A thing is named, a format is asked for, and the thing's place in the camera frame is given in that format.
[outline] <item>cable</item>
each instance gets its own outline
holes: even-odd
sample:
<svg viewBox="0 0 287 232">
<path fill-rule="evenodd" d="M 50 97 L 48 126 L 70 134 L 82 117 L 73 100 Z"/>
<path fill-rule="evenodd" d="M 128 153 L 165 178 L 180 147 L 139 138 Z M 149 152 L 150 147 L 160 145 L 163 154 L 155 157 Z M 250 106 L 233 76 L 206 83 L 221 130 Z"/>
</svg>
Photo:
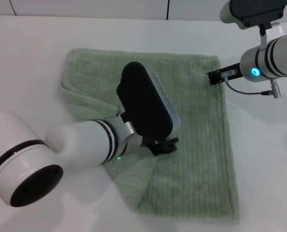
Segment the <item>cable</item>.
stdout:
<svg viewBox="0 0 287 232">
<path fill-rule="evenodd" d="M 231 87 L 231 86 L 229 85 L 228 82 L 226 82 L 226 85 L 227 85 L 231 90 L 233 90 L 233 91 L 235 91 L 235 92 L 237 92 L 237 93 L 246 94 L 246 95 L 261 95 L 260 92 L 258 92 L 258 93 L 246 93 L 246 92 L 241 92 L 241 91 L 235 90 L 233 87 Z"/>
</svg>

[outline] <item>wall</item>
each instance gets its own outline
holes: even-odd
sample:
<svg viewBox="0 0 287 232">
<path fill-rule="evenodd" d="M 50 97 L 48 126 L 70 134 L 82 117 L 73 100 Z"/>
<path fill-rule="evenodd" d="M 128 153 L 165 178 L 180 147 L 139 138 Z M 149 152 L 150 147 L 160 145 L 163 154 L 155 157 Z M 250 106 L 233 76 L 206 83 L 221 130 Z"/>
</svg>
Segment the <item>wall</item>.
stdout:
<svg viewBox="0 0 287 232">
<path fill-rule="evenodd" d="M 226 2 L 227 0 L 0 0 L 0 15 L 219 20 L 219 12 Z M 287 7 L 282 21 L 287 22 Z"/>
</svg>

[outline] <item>blue led light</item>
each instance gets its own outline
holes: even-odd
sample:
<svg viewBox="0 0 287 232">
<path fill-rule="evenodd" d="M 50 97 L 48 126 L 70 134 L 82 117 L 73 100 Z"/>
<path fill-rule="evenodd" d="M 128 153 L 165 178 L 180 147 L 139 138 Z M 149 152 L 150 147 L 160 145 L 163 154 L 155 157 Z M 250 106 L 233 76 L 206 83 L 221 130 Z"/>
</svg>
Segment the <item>blue led light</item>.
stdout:
<svg viewBox="0 0 287 232">
<path fill-rule="evenodd" d="M 252 74 L 253 74 L 254 76 L 259 76 L 259 75 L 260 75 L 259 69 L 253 68 L 253 69 L 252 69 Z"/>
</svg>

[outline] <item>white table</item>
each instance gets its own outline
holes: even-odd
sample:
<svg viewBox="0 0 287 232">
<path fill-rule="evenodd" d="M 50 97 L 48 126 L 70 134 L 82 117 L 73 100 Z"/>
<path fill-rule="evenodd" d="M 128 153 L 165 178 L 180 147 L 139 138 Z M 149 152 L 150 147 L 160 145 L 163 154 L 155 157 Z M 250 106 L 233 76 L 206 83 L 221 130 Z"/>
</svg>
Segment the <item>white table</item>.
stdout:
<svg viewBox="0 0 287 232">
<path fill-rule="evenodd" d="M 256 28 L 207 21 L 0 16 L 0 109 L 19 114 L 44 138 L 73 121 L 58 93 L 67 53 L 76 47 L 218 55 L 239 62 L 259 44 Z M 231 82 L 263 91 L 269 82 Z M 11 208 L 0 199 L 0 232 L 287 232 L 287 78 L 282 98 L 226 89 L 241 219 L 183 222 L 132 213 L 102 167 L 62 181 L 42 200 Z"/>
</svg>

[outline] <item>green towel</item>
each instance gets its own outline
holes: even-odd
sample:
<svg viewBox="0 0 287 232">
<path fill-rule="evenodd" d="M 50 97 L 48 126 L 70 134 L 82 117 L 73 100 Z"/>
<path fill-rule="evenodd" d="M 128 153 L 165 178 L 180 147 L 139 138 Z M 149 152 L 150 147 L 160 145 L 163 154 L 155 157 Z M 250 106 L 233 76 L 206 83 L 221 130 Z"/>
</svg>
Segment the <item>green towel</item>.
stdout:
<svg viewBox="0 0 287 232">
<path fill-rule="evenodd" d="M 79 120 L 114 116 L 126 64 L 154 69 L 181 117 L 178 151 L 154 157 L 143 147 L 105 164 L 123 196 L 141 214 L 175 218 L 238 218 L 238 196 L 224 91 L 210 86 L 216 56 L 74 49 L 62 92 Z"/>
</svg>

